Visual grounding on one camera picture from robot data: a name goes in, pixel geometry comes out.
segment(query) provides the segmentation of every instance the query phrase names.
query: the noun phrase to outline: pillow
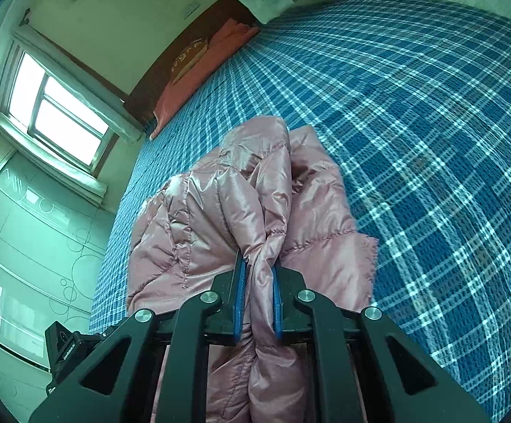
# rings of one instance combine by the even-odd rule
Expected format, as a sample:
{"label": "pillow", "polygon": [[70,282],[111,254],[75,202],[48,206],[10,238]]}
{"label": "pillow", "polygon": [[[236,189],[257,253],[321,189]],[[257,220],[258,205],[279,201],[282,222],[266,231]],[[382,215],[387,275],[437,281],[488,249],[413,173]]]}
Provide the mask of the pillow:
{"label": "pillow", "polygon": [[208,46],[212,47],[214,44],[217,44],[224,39],[228,38],[228,36],[234,34],[235,28],[238,26],[238,22],[236,22],[234,19],[228,19],[226,20],[226,23],[220,27],[220,29],[214,33],[212,38],[210,39]]}
{"label": "pillow", "polygon": [[187,100],[200,88],[213,72],[218,70],[226,60],[234,55],[243,45],[259,32],[259,27],[249,28],[230,20],[224,24],[208,44],[206,55],[201,56],[187,74],[176,83],[167,83],[157,102],[154,114],[157,126],[150,134],[153,140],[160,134],[177,111],[187,103]]}
{"label": "pillow", "polygon": [[181,51],[172,64],[169,81],[174,85],[183,75],[188,72],[194,64],[205,54],[208,49],[206,40],[198,39]]}

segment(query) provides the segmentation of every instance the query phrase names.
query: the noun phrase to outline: bed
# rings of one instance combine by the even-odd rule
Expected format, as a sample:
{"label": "bed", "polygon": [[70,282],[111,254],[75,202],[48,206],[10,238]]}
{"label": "bed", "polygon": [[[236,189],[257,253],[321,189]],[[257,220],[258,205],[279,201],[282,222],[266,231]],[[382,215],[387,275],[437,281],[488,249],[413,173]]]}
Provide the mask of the bed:
{"label": "bed", "polygon": [[511,408],[511,20],[451,2],[342,0],[266,25],[144,144],[90,331],[125,315],[142,202],[258,114],[314,126],[360,231],[379,239],[374,303],[499,421]]}

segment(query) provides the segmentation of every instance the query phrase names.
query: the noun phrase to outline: pink puffer jacket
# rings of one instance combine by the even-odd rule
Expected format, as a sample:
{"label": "pink puffer jacket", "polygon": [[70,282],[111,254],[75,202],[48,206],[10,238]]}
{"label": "pink puffer jacket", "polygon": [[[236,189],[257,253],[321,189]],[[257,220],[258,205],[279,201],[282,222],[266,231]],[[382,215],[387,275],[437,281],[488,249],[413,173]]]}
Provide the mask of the pink puffer jacket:
{"label": "pink puffer jacket", "polygon": [[306,370],[298,349],[275,340],[270,268],[280,256],[308,288],[359,311],[376,261],[376,239],[356,232],[339,169],[312,127],[289,133],[280,118],[250,119],[144,204],[128,312],[179,308],[233,268],[238,247],[249,266],[243,334],[235,347],[210,348],[206,420],[302,422]]}

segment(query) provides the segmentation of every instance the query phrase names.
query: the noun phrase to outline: wooden headboard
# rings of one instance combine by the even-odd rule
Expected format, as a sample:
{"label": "wooden headboard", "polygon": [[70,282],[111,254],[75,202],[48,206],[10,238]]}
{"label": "wooden headboard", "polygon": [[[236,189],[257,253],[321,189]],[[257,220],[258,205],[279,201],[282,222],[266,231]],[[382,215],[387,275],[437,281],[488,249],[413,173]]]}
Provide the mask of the wooden headboard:
{"label": "wooden headboard", "polygon": [[152,119],[156,103],[169,81],[169,72],[175,58],[195,39],[210,39],[230,18],[248,25],[255,22],[253,14],[238,0],[218,0],[191,22],[153,62],[130,93],[124,108],[146,125]]}

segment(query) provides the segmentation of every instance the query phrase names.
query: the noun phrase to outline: silver screw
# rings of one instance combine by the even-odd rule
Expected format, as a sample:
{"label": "silver screw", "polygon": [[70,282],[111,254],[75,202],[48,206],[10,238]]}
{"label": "silver screw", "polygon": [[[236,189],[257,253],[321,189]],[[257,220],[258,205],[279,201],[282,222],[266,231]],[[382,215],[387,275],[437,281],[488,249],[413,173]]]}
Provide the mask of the silver screw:
{"label": "silver screw", "polygon": [[146,310],[145,308],[142,308],[141,310],[138,310],[134,318],[138,323],[145,323],[147,321],[150,321],[152,319],[152,312],[150,310]]}
{"label": "silver screw", "polygon": [[298,298],[302,302],[312,302],[314,299],[316,299],[316,295],[309,289],[303,289],[298,293]]}
{"label": "silver screw", "polygon": [[212,304],[212,302],[216,302],[218,300],[218,294],[214,291],[207,291],[201,294],[201,301],[205,304]]}
{"label": "silver screw", "polygon": [[380,308],[367,307],[364,310],[364,315],[370,320],[380,320],[380,317],[383,316],[383,312],[381,312]]}

